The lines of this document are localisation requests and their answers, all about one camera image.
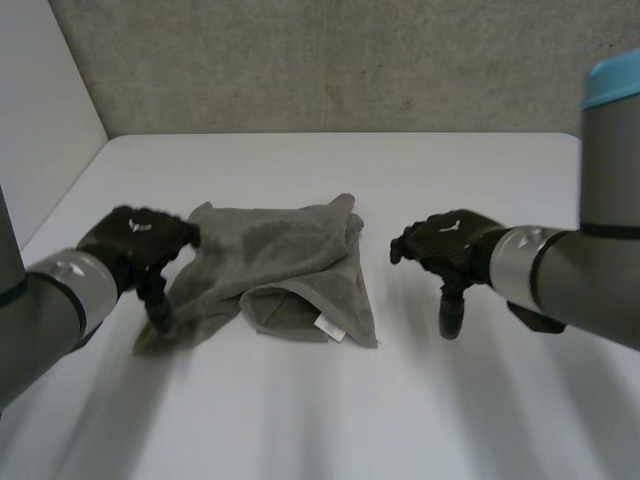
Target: towel fold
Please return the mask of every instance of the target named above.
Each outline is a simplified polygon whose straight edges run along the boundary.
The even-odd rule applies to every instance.
[[[213,208],[189,216],[200,227],[195,259],[168,292],[176,317],[171,338],[141,332],[134,353],[158,355],[194,347],[242,310],[260,333],[327,341],[314,327],[320,313],[358,344],[377,348],[360,268],[355,199],[293,210]]]

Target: concrete wall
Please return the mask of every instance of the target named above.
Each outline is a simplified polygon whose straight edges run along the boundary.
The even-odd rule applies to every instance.
[[[110,136],[577,133],[638,0],[51,0]]]
[[[47,1],[0,1],[0,185],[21,247],[106,141]]]

